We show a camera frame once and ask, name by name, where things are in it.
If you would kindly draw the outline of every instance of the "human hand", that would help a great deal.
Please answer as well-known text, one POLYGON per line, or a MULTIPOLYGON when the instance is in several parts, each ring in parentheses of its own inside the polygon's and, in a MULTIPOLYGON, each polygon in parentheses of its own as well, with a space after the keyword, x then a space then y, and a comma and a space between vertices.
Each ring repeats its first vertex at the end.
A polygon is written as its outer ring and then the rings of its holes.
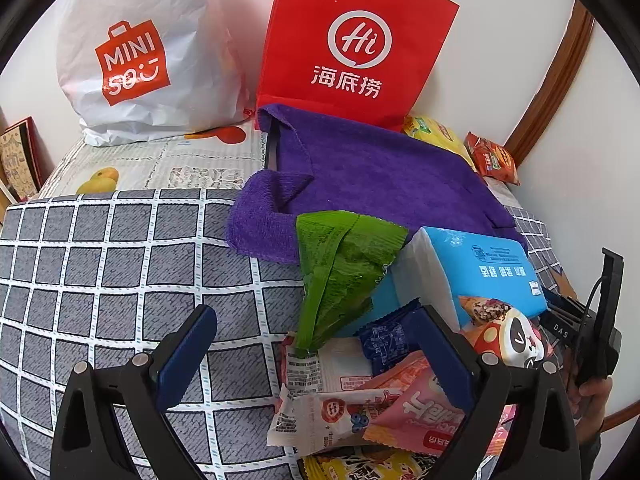
POLYGON ((580 409, 582 402, 588 404, 582 414, 580 422, 575 427, 575 431, 578 434, 578 444, 581 445, 590 441, 602 427, 607 401, 609 400, 611 388, 613 387, 613 380, 611 377, 607 377, 606 379, 591 378, 578 388, 574 382, 577 369, 575 365, 572 366, 572 363, 572 356, 565 354, 562 376, 565 386, 567 382, 569 383, 567 395, 569 397, 571 411, 575 415, 580 409), (572 368, 572 373, 569 376, 568 370, 570 368, 572 368))

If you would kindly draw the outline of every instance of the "blue gripper pad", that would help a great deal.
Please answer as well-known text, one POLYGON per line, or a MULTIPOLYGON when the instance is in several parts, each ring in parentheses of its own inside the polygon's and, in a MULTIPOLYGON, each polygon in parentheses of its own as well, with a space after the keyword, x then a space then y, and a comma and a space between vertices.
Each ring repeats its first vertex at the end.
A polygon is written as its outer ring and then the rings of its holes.
POLYGON ((473 375, 427 311, 419 308, 405 316, 402 328, 420 346, 449 402, 469 415, 476 405, 473 375))
POLYGON ((160 413, 180 403, 217 330, 216 313, 206 308, 158 374, 156 408, 160 413))

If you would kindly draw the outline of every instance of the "snack package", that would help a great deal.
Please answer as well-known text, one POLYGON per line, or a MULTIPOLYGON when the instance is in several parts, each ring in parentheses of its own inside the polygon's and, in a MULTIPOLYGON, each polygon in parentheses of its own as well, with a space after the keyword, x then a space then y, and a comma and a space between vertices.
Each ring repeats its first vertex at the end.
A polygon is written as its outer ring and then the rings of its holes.
POLYGON ((411 386, 420 374, 430 368, 427 358, 422 350, 411 352, 407 357, 400 361, 396 366, 391 368, 372 380, 364 383, 361 388, 398 388, 403 392, 411 386))
POLYGON ((401 449, 377 448, 347 456, 306 456, 308 480, 421 480, 436 457, 401 449))
POLYGON ((282 342, 281 377, 294 396, 355 390, 372 377, 371 362, 357 337, 329 339, 318 352, 299 356, 294 339, 282 342))
POLYGON ((478 171, 462 141, 454 132, 439 122, 426 116, 407 117, 402 127, 402 132, 414 139, 422 140, 456 153, 464 158, 474 171, 478 171))
POLYGON ((348 211, 296 219, 305 297, 296 346, 314 351, 372 308, 375 286, 404 244, 407 229, 348 211))
POLYGON ((366 440, 437 456, 465 418, 449 403, 431 368, 422 371, 385 413, 365 430, 366 440))
POLYGON ((478 354, 492 352, 507 366, 533 368, 536 361, 545 357, 543 337, 526 316, 516 308, 508 307, 501 316, 463 334, 478 354))
POLYGON ((454 332, 484 324, 513 305, 546 309, 538 277, 514 240, 423 227, 390 268, 399 304, 431 304, 454 332))
POLYGON ((418 300, 366 324, 356 332, 365 357, 371 361, 374 376, 386 372, 409 355, 409 352, 420 348, 417 342, 410 342, 406 338, 400 323, 404 316, 416 308, 421 308, 418 300))
POLYGON ((496 180, 520 185, 516 163, 502 146, 471 132, 466 136, 465 146, 482 176, 492 176, 496 180))
MULTIPOLYGON (((388 373, 392 376, 383 384, 399 386, 413 379, 417 364, 426 364, 426 368, 412 380, 388 410, 372 421, 364 432, 364 438, 386 446, 440 456, 465 414, 449 403, 424 355, 415 354, 422 352, 414 352, 390 370, 388 373)), ((377 384, 376 380, 374 378, 372 383, 377 384)), ((514 406, 505 406, 487 454, 499 454, 502 451, 508 434, 502 424, 513 416, 513 410, 514 406)))
POLYGON ((295 447, 306 456, 335 446, 366 444, 362 432, 401 394, 396 388, 384 388, 293 397, 283 384, 267 446, 295 447))

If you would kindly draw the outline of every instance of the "purple towel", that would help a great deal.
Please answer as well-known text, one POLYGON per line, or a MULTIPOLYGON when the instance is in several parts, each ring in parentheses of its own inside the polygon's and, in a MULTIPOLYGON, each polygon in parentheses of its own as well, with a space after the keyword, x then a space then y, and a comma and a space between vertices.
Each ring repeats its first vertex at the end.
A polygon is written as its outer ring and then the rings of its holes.
POLYGON ((227 241, 239 253, 296 264, 296 216, 346 210, 409 228, 441 227, 511 238, 513 217, 465 160, 376 126, 285 105, 258 111, 278 136, 278 171, 262 170, 231 209, 227 241))

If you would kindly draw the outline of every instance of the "white wall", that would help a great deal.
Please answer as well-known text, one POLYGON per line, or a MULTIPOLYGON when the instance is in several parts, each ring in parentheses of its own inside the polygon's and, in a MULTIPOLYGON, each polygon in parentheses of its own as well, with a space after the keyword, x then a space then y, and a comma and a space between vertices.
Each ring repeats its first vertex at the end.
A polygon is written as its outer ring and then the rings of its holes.
MULTIPOLYGON (((625 258, 616 317, 622 351, 608 413, 640 399, 639 125, 640 87, 596 26, 564 103, 518 170, 522 186, 515 191, 523 206, 548 225, 558 258, 583 301, 602 272, 602 247, 625 258)), ((606 442, 603 456, 610 461, 619 448, 615 439, 606 442)))
MULTIPOLYGON (((50 170, 79 138, 58 87, 57 32, 63 1, 33 27, 0 75, 7 123, 31 115, 50 170)), ((460 12, 415 110, 466 135, 504 142, 538 89, 564 34, 573 0, 453 0, 460 12)), ((247 81, 255 89, 272 0, 222 0, 247 81)), ((428 38, 429 24, 416 23, 428 38)))

